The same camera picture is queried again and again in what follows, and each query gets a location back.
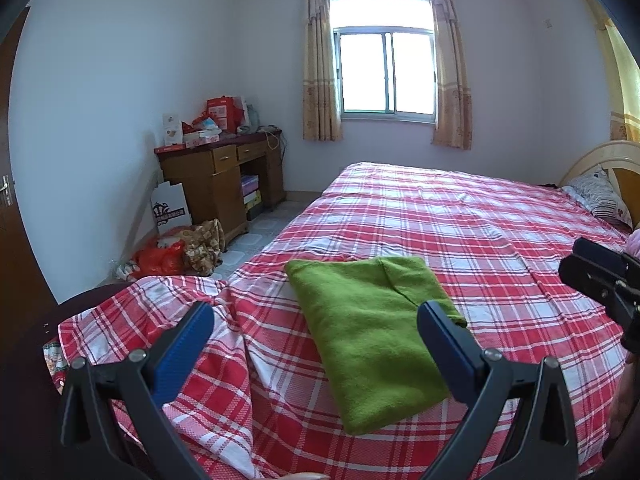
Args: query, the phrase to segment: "yellow curtain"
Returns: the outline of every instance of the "yellow curtain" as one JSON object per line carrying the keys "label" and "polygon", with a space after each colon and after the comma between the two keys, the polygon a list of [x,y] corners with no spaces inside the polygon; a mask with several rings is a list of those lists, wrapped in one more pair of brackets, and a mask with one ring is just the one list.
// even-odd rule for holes
{"label": "yellow curtain", "polygon": [[453,0],[431,0],[434,18],[438,108],[433,144],[471,149],[471,90],[466,82],[462,35]]}
{"label": "yellow curtain", "polygon": [[598,0],[584,0],[604,58],[612,140],[640,142],[640,70],[618,28]]}
{"label": "yellow curtain", "polygon": [[302,138],[341,140],[334,67],[334,34],[329,23],[331,0],[305,0],[305,73]]}

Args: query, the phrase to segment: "red and white plaid blanket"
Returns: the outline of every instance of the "red and white plaid blanket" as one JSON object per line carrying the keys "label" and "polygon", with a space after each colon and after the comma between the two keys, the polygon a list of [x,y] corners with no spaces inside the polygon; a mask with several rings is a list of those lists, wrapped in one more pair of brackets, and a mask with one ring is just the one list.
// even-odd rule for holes
{"label": "red and white plaid blanket", "polygon": [[[214,303],[216,329],[165,413],[218,479],[324,472],[335,480],[415,479],[454,433],[452,399],[373,434],[348,436],[287,283],[292,258],[421,256],[480,346],[512,360],[559,358],[574,408],[581,472],[599,462],[621,331],[564,286],[560,259],[585,236],[622,250],[626,236],[561,190],[462,173],[361,163],[347,168],[228,284],[147,278],[60,325],[65,357],[122,359],[174,326],[186,305]],[[489,471],[514,415],[502,417],[473,478]],[[132,432],[126,414],[118,420]]]}

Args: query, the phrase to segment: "headboard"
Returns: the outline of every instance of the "headboard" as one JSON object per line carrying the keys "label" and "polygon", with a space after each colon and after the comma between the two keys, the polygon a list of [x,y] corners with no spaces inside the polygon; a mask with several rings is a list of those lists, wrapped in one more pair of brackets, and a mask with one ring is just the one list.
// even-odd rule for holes
{"label": "headboard", "polygon": [[614,189],[629,208],[634,226],[640,226],[640,144],[630,140],[610,140],[593,148],[578,160],[560,181],[560,186],[597,165],[609,175]]}

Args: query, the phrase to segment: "tile floor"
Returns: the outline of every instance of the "tile floor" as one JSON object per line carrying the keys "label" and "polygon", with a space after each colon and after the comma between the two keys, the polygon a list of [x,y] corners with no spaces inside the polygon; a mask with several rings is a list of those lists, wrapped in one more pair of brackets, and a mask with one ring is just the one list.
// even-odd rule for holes
{"label": "tile floor", "polygon": [[249,232],[229,244],[228,251],[222,254],[222,265],[216,267],[211,277],[226,280],[234,270],[270,244],[307,205],[304,202],[282,202],[273,211],[265,211],[249,222]]}

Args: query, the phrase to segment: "wooden desk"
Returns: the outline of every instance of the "wooden desk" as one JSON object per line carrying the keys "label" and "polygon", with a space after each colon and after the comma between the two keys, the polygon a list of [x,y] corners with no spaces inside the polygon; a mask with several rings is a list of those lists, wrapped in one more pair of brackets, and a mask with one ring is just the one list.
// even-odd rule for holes
{"label": "wooden desk", "polygon": [[194,224],[218,218],[227,242],[247,232],[242,174],[258,175],[266,207],[285,199],[280,133],[225,136],[212,144],[158,154],[164,179],[182,184]]}

